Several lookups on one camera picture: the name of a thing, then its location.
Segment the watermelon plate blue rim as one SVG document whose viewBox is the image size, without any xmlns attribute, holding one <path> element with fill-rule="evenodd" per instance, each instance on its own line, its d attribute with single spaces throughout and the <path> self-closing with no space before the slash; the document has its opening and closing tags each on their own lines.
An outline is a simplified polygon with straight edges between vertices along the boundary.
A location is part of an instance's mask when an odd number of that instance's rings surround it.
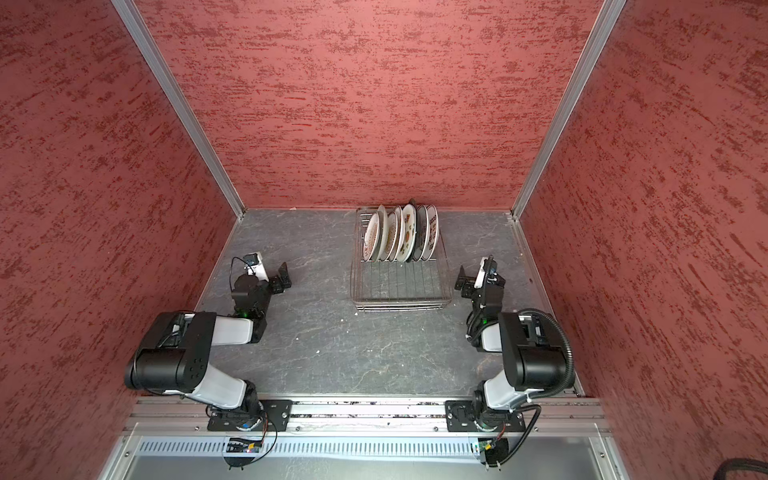
<svg viewBox="0 0 768 480">
<path fill-rule="evenodd" d="M 414 248 L 416 236 L 416 207 L 413 203 L 406 204 L 401 211 L 401 238 L 396 260 L 407 262 Z"/>
</svg>

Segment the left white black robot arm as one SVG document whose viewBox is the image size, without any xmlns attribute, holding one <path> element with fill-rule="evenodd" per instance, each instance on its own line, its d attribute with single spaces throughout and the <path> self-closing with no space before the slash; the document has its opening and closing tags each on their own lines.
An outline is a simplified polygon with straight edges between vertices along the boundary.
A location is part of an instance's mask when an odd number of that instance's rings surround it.
<svg viewBox="0 0 768 480">
<path fill-rule="evenodd" d="M 270 276 L 258 253 L 233 260 L 244 266 L 244 273 L 230 282 L 234 314 L 186 310 L 159 314 L 128 362 L 124 384 L 130 390 L 203 404 L 212 432 L 284 432 L 292 401 L 262 400 L 253 382 L 210 363 L 215 346 L 259 343 L 272 297 L 292 286 L 285 263 Z"/>
</svg>

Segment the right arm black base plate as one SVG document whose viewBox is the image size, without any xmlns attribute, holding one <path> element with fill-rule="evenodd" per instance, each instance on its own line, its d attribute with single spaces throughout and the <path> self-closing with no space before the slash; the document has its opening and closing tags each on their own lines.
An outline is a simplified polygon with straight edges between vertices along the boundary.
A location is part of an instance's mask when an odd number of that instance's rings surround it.
<svg viewBox="0 0 768 480">
<path fill-rule="evenodd" d="M 470 400 L 448 400 L 444 404 L 449 432 L 522 433 L 525 420 L 512 412 L 476 406 Z"/>
</svg>

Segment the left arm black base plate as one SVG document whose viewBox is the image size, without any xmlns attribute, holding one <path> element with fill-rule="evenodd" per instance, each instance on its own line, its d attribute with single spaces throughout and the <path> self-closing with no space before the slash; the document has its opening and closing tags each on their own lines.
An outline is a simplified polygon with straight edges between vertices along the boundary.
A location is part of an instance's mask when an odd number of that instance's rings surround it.
<svg viewBox="0 0 768 480">
<path fill-rule="evenodd" d="M 290 418 L 291 400 L 261 400 L 257 413 L 242 413 L 207 407 L 207 430 L 210 432 L 258 433 L 284 432 Z"/>
</svg>

